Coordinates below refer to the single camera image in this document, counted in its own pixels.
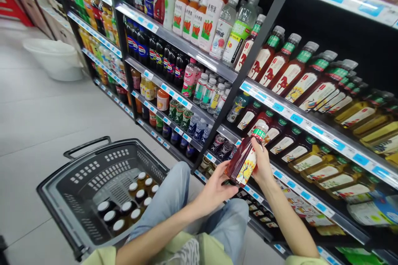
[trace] jeans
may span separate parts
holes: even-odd
[[[151,204],[133,226],[127,242],[165,221],[187,204],[190,176],[189,166],[184,161],[178,162],[170,170]],[[203,223],[200,233],[207,233],[221,242],[225,253],[235,264],[242,248],[248,220],[247,203],[242,199],[231,199]]]

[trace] floor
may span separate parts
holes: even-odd
[[[89,79],[62,83],[23,49],[38,29],[0,19],[0,235],[10,265],[76,264],[62,233],[36,193],[47,176],[68,162],[63,152],[108,135],[138,138],[172,167],[176,160]],[[194,188],[201,183],[192,178]],[[240,264],[283,264],[247,229]]]

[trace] plastic bottle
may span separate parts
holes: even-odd
[[[189,64],[185,68],[185,74],[184,74],[184,84],[182,86],[182,95],[185,97],[191,97],[192,95],[192,89],[195,84],[195,77],[197,73],[197,68],[195,66],[196,60],[194,58],[191,58],[189,60]]]
[[[213,96],[211,97],[211,100],[210,100],[209,107],[207,108],[207,111],[210,114],[214,114],[214,112],[216,111],[217,105],[218,105],[222,95],[224,94],[224,89],[225,89],[224,84],[219,83],[217,85],[217,88],[214,90]]]
[[[223,54],[223,61],[231,68],[235,63],[235,59],[237,58],[243,41],[249,37],[254,27],[257,19],[256,6],[259,1],[260,0],[248,0],[240,9],[239,16],[233,25],[227,47]]]
[[[217,22],[216,34],[211,43],[210,56],[221,60],[223,57],[225,46],[232,31],[232,26],[236,20],[236,5],[239,0],[228,0],[228,3],[221,11],[220,18]]]
[[[216,32],[216,23],[227,0],[208,0],[206,15],[199,33],[199,47],[205,52],[210,51]]]
[[[195,18],[195,14],[198,9],[199,9],[199,0],[190,0],[187,8],[185,9],[182,37],[188,41],[191,39],[193,20]]]
[[[163,20],[163,27],[167,30],[172,30],[174,23],[174,7],[176,0],[165,0],[165,18]]]
[[[184,27],[185,10],[189,0],[176,0],[174,5],[174,21],[173,21],[173,32],[179,36],[182,36],[182,30]]]
[[[206,85],[205,93],[202,96],[202,100],[200,102],[200,107],[202,109],[206,110],[209,107],[210,99],[213,96],[213,92],[216,88],[216,83],[217,83],[216,79],[214,79],[214,78],[209,79],[209,82]]]

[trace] white bucket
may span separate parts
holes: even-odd
[[[50,78],[58,81],[77,81],[83,78],[82,65],[76,49],[61,41],[27,39],[23,42]]]

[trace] juice bottle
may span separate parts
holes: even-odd
[[[223,61],[230,68],[233,67],[240,48],[246,38],[249,37],[254,24],[256,23],[256,6],[260,0],[249,0],[242,6],[239,16],[235,21],[227,46],[223,54]]]
[[[304,71],[305,64],[311,58],[312,54],[318,50],[318,47],[319,45],[317,43],[312,41],[307,42],[295,59],[282,66],[281,70],[268,85],[268,89],[271,89],[280,96],[285,96],[287,87],[290,84],[294,84],[296,80],[300,78],[300,75]]]
[[[277,155],[282,151],[288,149],[297,141],[300,134],[301,129],[295,125],[292,126],[289,130],[286,130],[284,134],[276,138],[275,141],[267,144],[267,148],[270,148],[269,153]]]
[[[199,33],[202,30],[203,20],[206,16],[207,0],[200,0],[199,4],[200,4],[200,7],[196,11],[195,16],[193,18],[192,34],[191,34],[191,39],[190,39],[190,41],[196,46],[199,45]]]
[[[163,27],[167,30],[171,30],[173,28],[175,1],[176,0],[165,0],[165,18],[163,20]]]
[[[299,44],[301,36],[295,33],[290,34],[283,48],[275,54],[268,67],[263,67],[261,73],[257,75],[256,82],[268,87],[272,79],[278,74],[282,66],[290,59],[291,53]]]
[[[312,151],[315,142],[316,140],[310,135],[306,135],[305,138],[302,137],[301,140],[292,146],[292,149],[282,157],[282,160],[289,163],[303,154]]]
[[[205,52],[210,51],[216,32],[216,23],[227,0],[208,0],[207,3],[208,9],[199,32],[199,47]]]
[[[235,60],[234,63],[234,69],[235,71],[240,71],[240,69],[242,68],[243,64],[245,63],[245,60],[252,48],[252,45],[254,43],[254,40],[256,39],[258,32],[261,29],[262,24],[265,21],[265,15],[263,14],[259,14],[256,20],[256,23],[254,24],[252,33],[250,34],[250,36],[244,41],[243,46],[240,47],[240,51],[237,54],[237,57],[239,57],[239,59]]]
[[[280,26],[275,26],[267,43],[262,46],[262,49],[257,55],[256,60],[249,71],[249,78],[256,80],[258,75],[262,75],[264,73],[262,70],[268,68],[275,55],[275,49],[279,45],[279,41],[283,37],[284,33],[285,29]]]
[[[182,28],[182,37],[186,40],[191,39],[192,23],[195,18],[196,11],[199,9],[199,0],[190,0],[185,8],[184,23]]]
[[[266,124],[258,125],[253,131],[253,134],[242,141],[236,154],[225,169],[224,173],[240,187],[246,185],[257,165],[257,156],[253,150],[251,138],[254,137],[257,143],[261,145],[267,131],[268,126]]]
[[[307,91],[322,75],[329,63],[335,60],[337,54],[332,51],[325,51],[318,56],[314,63],[311,63],[305,70],[297,83],[290,84],[285,99],[294,103],[305,91]]]
[[[174,5],[174,22],[173,32],[179,36],[182,36],[182,30],[184,28],[185,9],[189,4],[189,0],[176,0]]]
[[[232,31],[236,19],[236,5],[239,0],[228,0],[221,11],[217,22],[216,33],[210,47],[210,56],[220,60],[223,57],[227,40]]]

